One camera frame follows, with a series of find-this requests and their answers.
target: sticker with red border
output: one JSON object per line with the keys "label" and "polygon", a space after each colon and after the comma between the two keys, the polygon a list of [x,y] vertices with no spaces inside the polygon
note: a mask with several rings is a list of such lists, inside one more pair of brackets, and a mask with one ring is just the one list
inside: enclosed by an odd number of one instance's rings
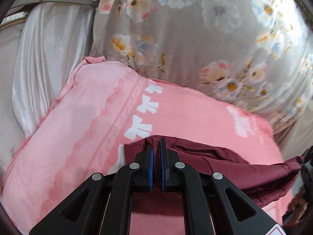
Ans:
{"label": "sticker with red border", "polygon": [[276,224],[266,235],[286,235],[286,233],[279,224]]}

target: maroon fabric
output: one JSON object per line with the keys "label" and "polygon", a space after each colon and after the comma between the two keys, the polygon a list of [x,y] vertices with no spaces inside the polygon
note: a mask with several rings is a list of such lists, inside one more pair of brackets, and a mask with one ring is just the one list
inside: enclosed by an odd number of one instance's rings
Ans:
{"label": "maroon fabric", "polygon": [[[157,177],[160,172],[159,159],[157,159],[158,141],[161,137],[163,136],[155,135],[145,139],[154,149],[154,162],[157,160],[157,163],[154,163],[154,170]],[[176,151],[182,162],[208,175],[221,172],[260,207],[284,196],[294,184],[298,171],[301,169],[296,157],[281,164],[249,164],[227,148],[213,147],[175,137],[164,137],[167,148]],[[126,163],[134,161],[135,155],[143,150],[145,140],[124,146]]]}

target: silver screw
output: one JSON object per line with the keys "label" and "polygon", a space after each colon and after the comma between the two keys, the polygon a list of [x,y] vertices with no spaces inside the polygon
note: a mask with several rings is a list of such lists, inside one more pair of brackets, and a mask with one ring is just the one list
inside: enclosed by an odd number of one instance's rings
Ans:
{"label": "silver screw", "polygon": [[217,180],[221,180],[223,178],[223,175],[219,172],[214,172],[213,177]]}
{"label": "silver screw", "polygon": [[100,180],[102,178],[102,175],[100,173],[95,173],[92,175],[91,177],[93,180],[97,181]]}
{"label": "silver screw", "polygon": [[175,167],[178,169],[182,169],[185,167],[185,164],[183,162],[177,162],[175,163]]}
{"label": "silver screw", "polygon": [[129,168],[131,168],[131,169],[138,169],[139,168],[139,164],[138,163],[131,163],[129,165]]}

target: triangular cutout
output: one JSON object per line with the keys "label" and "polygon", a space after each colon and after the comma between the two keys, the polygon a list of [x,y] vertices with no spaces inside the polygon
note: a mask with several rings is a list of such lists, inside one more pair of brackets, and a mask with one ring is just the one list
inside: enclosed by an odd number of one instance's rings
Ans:
{"label": "triangular cutout", "polygon": [[227,188],[225,192],[239,222],[256,215],[256,211],[232,189]]}
{"label": "triangular cutout", "polygon": [[89,190],[85,189],[64,210],[62,210],[60,216],[72,222],[76,222],[78,220],[78,217],[87,199],[88,194]]}

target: pink pillow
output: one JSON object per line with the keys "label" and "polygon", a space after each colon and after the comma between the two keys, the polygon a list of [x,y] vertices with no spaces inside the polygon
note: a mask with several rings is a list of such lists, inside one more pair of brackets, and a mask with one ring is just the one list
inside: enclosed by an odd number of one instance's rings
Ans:
{"label": "pink pillow", "polygon": [[[24,234],[92,173],[124,165],[124,144],[150,135],[226,147],[252,164],[283,161],[265,119],[195,90],[143,78],[120,62],[87,60],[6,175],[3,205]],[[280,203],[268,211],[281,220]],[[147,232],[143,220],[149,234],[184,234],[182,217],[138,213],[131,234]]]}

